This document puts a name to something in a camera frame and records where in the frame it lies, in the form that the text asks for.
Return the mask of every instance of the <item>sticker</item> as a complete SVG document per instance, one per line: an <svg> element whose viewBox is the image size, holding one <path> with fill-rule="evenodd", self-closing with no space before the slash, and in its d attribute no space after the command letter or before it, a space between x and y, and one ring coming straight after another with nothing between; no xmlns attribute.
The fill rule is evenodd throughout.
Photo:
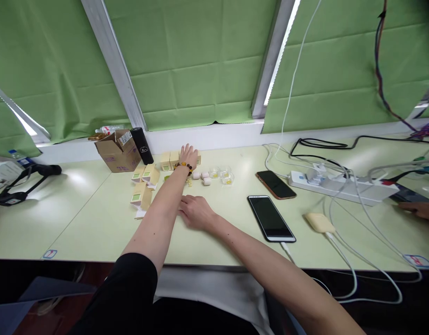
<svg viewBox="0 0 429 335"><path fill-rule="evenodd" d="M420 255L404 255L404 258L417 268L429 268L429 260Z"/></svg>
<svg viewBox="0 0 429 335"><path fill-rule="evenodd" d="M52 259L54 256L56 256L57 254L57 250L48 250L44 256L42 258L46 258L46 259Z"/></svg>
<svg viewBox="0 0 429 335"><path fill-rule="evenodd" d="M130 132L127 132L120 137L120 142L122 145L125 145L127 141L130 140L131 138L132 138L132 134Z"/></svg>
<svg viewBox="0 0 429 335"><path fill-rule="evenodd" d="M11 200L8 200L6 203L13 205L13 204L18 203L18 202L20 202L19 199L11 199Z"/></svg>

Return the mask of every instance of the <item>small glass cup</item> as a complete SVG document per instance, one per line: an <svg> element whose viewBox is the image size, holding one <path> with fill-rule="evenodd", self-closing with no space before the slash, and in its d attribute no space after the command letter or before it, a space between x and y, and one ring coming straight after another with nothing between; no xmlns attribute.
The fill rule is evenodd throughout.
<svg viewBox="0 0 429 335"><path fill-rule="evenodd" d="M210 175L210 178L215 179L215 178L219 178L219 177L220 177L220 174L219 174L219 167L211 167L211 168L208 170L208 173L209 173L209 175Z"/></svg>
<svg viewBox="0 0 429 335"><path fill-rule="evenodd" d="M228 175L226 177L221 177L220 180L224 185L231 185L234 181L234 175L231 172L228 172L227 174Z"/></svg>
<svg viewBox="0 0 429 335"><path fill-rule="evenodd" d="M227 178L232 173L232 168L228 165L222 165L219 167L219 174L221 178Z"/></svg>

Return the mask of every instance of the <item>green curtain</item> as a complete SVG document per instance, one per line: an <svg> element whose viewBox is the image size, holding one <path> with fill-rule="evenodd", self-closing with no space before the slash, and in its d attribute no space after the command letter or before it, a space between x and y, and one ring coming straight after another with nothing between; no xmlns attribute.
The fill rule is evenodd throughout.
<svg viewBox="0 0 429 335"><path fill-rule="evenodd" d="M292 74L318 0L302 0L267 107L264 133L281 131ZM284 131L392 122L377 94L374 44L383 1L325 0L312 21ZM429 16L422 2L389 1L380 48L385 97L407 117L429 88Z"/></svg>
<svg viewBox="0 0 429 335"><path fill-rule="evenodd" d="M0 88L52 142L130 126L80 0L0 0Z"/></svg>
<svg viewBox="0 0 429 335"><path fill-rule="evenodd" d="M17 116L0 99L0 156L10 157L8 151L12 149L31 157L40 154Z"/></svg>
<svg viewBox="0 0 429 335"><path fill-rule="evenodd" d="M150 130L252 120L276 0L106 0Z"/></svg>

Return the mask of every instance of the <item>light green desk surface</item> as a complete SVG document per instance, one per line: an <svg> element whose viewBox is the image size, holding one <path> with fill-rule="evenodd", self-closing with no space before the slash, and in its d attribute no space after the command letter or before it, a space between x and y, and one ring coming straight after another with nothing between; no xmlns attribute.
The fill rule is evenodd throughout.
<svg viewBox="0 0 429 335"><path fill-rule="evenodd" d="M22 203L0 206L0 259L38 260L110 175L103 161L60 164L62 173L48 177ZM11 192L26 191L41 176Z"/></svg>
<svg viewBox="0 0 429 335"><path fill-rule="evenodd" d="M299 146L296 153L319 154L337 159L348 168L355 169L357 174L364 174L374 166L412 160L422 155L427 148L429 147L423 144L365 139L353 150L319 150ZM255 177L257 171L265 170L266 157L267 150L263 146L204 151L202 165L197 170L202 172L210 166L230 165L235 176L234 183L224 186L219 179L214 179L210 186L203 186L201 181L194 181L193 187L185 186L184 194L204 196L217 213L285 256L278 243L265 241L247 201L249 195L269 195L297 238L297 242L289 244L289 248L299 267L346 269L346 263L329 241L314 232L302 218L307 212L322 212L323 201L328 205L330 198L298 188L294 189L298 194L295 199L273 198ZM289 160L283 152L279 152L278 157L282 161L303 164L298 160ZM292 169L305 171L303 167L285 165L273 158L269 166L281 174L287 174ZM168 174L170 173L161 172L159 186ZM134 187L130 178L131 173L111 174L45 251L49 248L56 249L55 260L115 261L140 224L133 219L136 210L129 204ZM338 201L374 230L370 227L360 204L341 199ZM400 211L390 199L369 208L369 211L381 230L402 252L422 255L429 259L428 222ZM411 267L337 205L334 206L334 223L348 243L379 267L390 271L412 271ZM372 269L344 247L342 249L356 269ZM174 226L165 263L240 265L235 256L220 242L204 232L187 229L180 217L177 217Z"/></svg>

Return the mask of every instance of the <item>orange phone case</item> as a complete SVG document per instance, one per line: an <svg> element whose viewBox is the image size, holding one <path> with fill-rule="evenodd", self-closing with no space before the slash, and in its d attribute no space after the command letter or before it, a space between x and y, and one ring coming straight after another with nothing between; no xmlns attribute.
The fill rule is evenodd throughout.
<svg viewBox="0 0 429 335"><path fill-rule="evenodd" d="M297 194L292 190L292 192L294 192L295 193L295 195L293 196L293 197L285 197L285 198L280 198L280 197L278 197L274 192L273 192L273 190L266 184L266 182L264 181L264 180L262 180L261 179L261 177L259 176L259 174L258 173L256 173L255 174L257 177L258 177L258 179L264 184L264 186L270 191L270 193L272 193L272 195L275 197L275 198L277 198L278 200L284 200L284 199L293 199L293 198L295 198L296 196L297 196Z"/></svg>

